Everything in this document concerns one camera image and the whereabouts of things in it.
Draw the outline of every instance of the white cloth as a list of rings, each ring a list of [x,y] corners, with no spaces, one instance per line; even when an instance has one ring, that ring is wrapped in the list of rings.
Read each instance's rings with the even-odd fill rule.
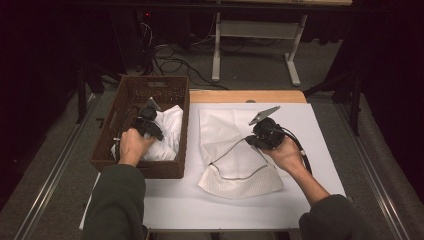
[[[183,110],[175,105],[164,111],[157,112],[155,123],[162,130],[162,141],[156,140],[143,156],[146,161],[173,161],[180,147],[181,126]],[[112,146],[112,154],[115,158],[115,145]]]
[[[283,188],[269,157],[244,140],[251,135],[248,122],[257,110],[200,109],[200,149],[206,165],[199,186],[228,199],[257,196]]]

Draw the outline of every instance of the dark sleeve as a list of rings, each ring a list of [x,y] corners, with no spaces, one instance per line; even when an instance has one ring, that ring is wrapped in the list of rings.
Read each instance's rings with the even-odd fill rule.
[[[92,193],[82,239],[144,239],[145,190],[135,167],[105,167]]]
[[[331,195],[315,204],[299,220],[303,240],[374,240],[373,227],[341,195]]]

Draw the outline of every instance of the person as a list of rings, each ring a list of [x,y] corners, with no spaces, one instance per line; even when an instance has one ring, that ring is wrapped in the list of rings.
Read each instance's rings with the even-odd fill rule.
[[[92,193],[82,239],[146,238],[146,185],[135,166],[154,141],[154,137],[144,139],[135,129],[122,134],[121,160],[102,171]],[[302,239],[377,239],[372,226],[345,197],[329,194],[306,170],[293,140],[285,137],[276,149],[261,151],[293,177],[311,206],[299,220]]]

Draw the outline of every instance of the white table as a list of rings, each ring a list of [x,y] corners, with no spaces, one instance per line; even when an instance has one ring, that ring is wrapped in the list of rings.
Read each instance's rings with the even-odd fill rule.
[[[197,184],[205,170],[199,149],[200,108],[281,109],[272,118],[303,145],[315,178],[332,194],[345,195],[312,107],[306,103],[192,103],[183,179],[147,179],[144,224],[152,231],[287,230],[298,228],[309,205],[290,177],[282,191],[241,200],[213,196]]]

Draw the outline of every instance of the metal rod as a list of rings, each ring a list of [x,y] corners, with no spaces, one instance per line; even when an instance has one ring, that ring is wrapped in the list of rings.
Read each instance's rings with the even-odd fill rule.
[[[89,2],[89,1],[72,1],[68,0],[63,3],[67,7],[85,7],[85,8],[143,8],[149,10],[184,10],[184,11],[211,11],[211,12],[251,12],[251,13],[266,13],[271,12],[281,13],[282,11],[291,13],[311,14],[320,12],[354,13],[354,14],[369,14],[388,12],[384,7],[362,8],[356,6],[335,6],[335,5],[302,5],[302,4],[193,4],[193,3],[133,3],[133,2]]]
[[[88,112],[85,115],[84,119],[80,124],[76,124],[70,137],[68,138],[65,146],[62,149],[58,159],[56,160],[53,169],[51,170],[47,180],[44,182],[43,187],[41,188],[36,200],[34,201],[30,211],[28,212],[24,222],[19,228],[17,234],[15,235],[15,240],[21,239],[30,239],[32,232],[37,226],[38,221],[40,220],[41,215],[43,214],[47,204],[53,195],[54,190],[56,189],[57,184],[59,183],[60,178],[62,177],[63,172],[68,164],[68,155],[72,150],[76,140],[78,139],[81,129],[84,127],[87,122],[88,117],[91,112],[94,110],[95,106],[100,100],[100,94],[95,96],[91,95],[89,102]]]
[[[361,164],[365,170],[365,175],[368,178],[371,189],[374,192],[374,195],[377,199],[378,204],[380,205],[381,211],[383,212],[386,221],[392,230],[393,236],[397,240],[409,240],[409,235],[403,226],[401,219],[397,213],[395,206],[392,203],[392,200],[387,193],[383,183],[381,182],[366,150],[362,144],[362,141],[359,137],[355,135],[352,129],[349,127],[349,116],[347,110],[344,108],[342,104],[335,104],[336,110],[344,119],[344,124],[349,131],[349,134],[361,156]]]

